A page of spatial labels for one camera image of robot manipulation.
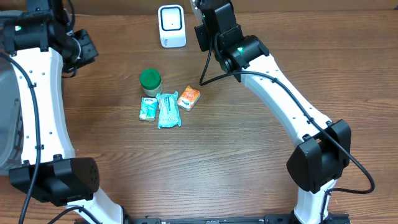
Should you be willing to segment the orange tissue pack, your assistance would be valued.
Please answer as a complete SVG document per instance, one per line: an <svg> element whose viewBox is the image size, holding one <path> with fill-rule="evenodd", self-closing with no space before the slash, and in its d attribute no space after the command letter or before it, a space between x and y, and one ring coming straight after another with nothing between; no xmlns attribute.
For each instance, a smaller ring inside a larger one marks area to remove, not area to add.
<svg viewBox="0 0 398 224"><path fill-rule="evenodd" d="M181 96L178 98L177 105L185 111L191 111L200 99L201 93L199 90L187 86Z"/></svg>

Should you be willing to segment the green lid jar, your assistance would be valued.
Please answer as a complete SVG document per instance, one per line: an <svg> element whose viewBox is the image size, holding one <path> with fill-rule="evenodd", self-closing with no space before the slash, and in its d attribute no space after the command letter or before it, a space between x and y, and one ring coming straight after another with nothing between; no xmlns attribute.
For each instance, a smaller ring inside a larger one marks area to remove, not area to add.
<svg viewBox="0 0 398 224"><path fill-rule="evenodd" d="M164 90L160 73L154 68L143 70L139 79L144 93L149 97L156 97Z"/></svg>

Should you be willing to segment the small teal tissue pack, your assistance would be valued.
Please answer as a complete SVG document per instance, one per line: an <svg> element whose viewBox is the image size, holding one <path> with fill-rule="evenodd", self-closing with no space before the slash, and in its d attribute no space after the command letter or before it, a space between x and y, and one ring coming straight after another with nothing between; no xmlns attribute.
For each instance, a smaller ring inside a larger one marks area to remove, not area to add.
<svg viewBox="0 0 398 224"><path fill-rule="evenodd" d="M141 121L155 121L158 101L156 98L142 97L139 119Z"/></svg>

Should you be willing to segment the teal wet wipes pack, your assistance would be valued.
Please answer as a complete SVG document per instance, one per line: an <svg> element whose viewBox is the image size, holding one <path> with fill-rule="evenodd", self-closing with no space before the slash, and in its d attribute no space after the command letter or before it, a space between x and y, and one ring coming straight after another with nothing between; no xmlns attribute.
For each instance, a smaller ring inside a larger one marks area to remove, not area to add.
<svg viewBox="0 0 398 224"><path fill-rule="evenodd" d="M178 92L174 93L158 93L156 99L159 105L158 128L172 128L174 126L181 127L182 120L177 105Z"/></svg>

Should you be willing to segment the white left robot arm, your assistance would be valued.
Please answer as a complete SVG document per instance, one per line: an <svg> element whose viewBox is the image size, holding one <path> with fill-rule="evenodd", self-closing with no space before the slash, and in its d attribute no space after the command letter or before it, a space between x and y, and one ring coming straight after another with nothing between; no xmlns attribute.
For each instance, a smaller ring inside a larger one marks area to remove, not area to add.
<svg viewBox="0 0 398 224"><path fill-rule="evenodd" d="M9 171L13 187L42 203L77 212L87 223L129 223L124 208L100 187L93 158L75 155L63 108L62 78L94 62L98 52L75 13L61 0L27 1L5 16L1 58L16 74L24 140L21 166Z"/></svg>

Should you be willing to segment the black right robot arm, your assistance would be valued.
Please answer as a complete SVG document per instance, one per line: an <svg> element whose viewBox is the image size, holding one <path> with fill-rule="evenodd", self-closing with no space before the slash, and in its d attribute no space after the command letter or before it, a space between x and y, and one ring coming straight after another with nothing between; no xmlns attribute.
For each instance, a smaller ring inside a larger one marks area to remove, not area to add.
<svg viewBox="0 0 398 224"><path fill-rule="evenodd" d="M190 2L201 51L214 56L227 75L257 95L286 130L294 151L287 170L298 186L289 214L268 214L263 223L349 223L348 215L327 210L330 194L349 165L351 129L313 107L279 70L255 35L243 35L231 1Z"/></svg>

